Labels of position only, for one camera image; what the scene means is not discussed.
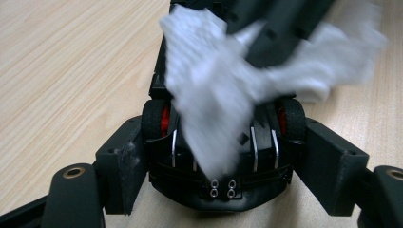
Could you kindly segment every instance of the screw hole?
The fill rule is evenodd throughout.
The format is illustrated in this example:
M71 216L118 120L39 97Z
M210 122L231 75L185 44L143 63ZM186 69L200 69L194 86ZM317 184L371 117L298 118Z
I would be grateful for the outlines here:
M395 169L389 169L387 171L387 173L388 173L389 176L391 176L391 177L393 177L395 179L398 179L400 181L403 181L403 172L401 172L399 170L395 170Z
M218 188L219 187L219 181L216 180L216 179L212 180L211 181L211 187L214 188L214 189Z
M68 169L68 171L66 171L63 174L63 177L65 179L74 179L74 178L80 177L82 174L84 174L85 171L86 170L83 167L70 168L70 169Z
M231 180L228 182L228 187L230 189L234 189L235 187L237 187L237 183L234 180Z
M228 197L229 199L232 199L232 198L235 197L235 191L234 191L234 189L228 190L227 197Z
M218 191L216 188L211 189L211 191L210 191L210 196L211 196L212 198L215 198L215 197L217 197L218 195L219 195L219 191Z

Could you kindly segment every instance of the metal screw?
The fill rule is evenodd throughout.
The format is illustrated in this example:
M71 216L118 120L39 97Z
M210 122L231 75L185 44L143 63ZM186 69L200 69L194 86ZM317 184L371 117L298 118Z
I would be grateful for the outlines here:
M234 189L228 190L228 192L227 192L227 197L228 197L229 199L232 199L232 198L235 197L235 191L234 191Z
M219 191L218 191L216 188L211 189L211 191L210 191L210 196L211 196L212 198L215 198L215 197L218 196L218 195L219 195Z
M211 187L214 188L214 189L218 188L219 187L219 181L216 180L216 179L212 180L211 181Z
M229 182L228 182L228 187L229 187L230 189L234 189L235 187L237 187L237 182L234 181L234 180L229 181Z

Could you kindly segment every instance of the wooden surface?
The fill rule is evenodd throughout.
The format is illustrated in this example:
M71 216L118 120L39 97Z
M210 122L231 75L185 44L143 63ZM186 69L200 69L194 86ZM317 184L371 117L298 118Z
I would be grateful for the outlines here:
M371 155L369 167L403 163L403 1L383 6L389 44L374 78L305 104L317 119ZM3 0L0 2L0 214L43 197L52 175L97 149L141 114L168 0ZM356 227L331 218L297 175L278 198L237 214L202 214L147 181L131 217L108 227Z

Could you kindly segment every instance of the white tissue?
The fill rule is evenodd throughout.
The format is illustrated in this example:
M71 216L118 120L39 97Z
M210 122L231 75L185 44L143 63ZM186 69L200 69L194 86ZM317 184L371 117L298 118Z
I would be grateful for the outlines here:
M237 137L256 104L296 92L301 101L325 100L333 86L373 74L386 38L377 31L380 8L351 1L334 25L321 23L282 66L257 69L244 56L261 23L234 36L213 13L181 6L161 20L167 43L165 85L181 114L184 137L209 179L231 172Z

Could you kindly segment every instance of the red wheel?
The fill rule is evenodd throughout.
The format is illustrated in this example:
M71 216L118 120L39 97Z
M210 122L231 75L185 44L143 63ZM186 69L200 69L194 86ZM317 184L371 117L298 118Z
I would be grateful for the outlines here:
M145 103L142 115L144 140L156 140L166 136L169 113L170 104L165 100L150 100Z
M280 99L276 111L281 135L288 140L304 140L306 122L301 103L291 98Z

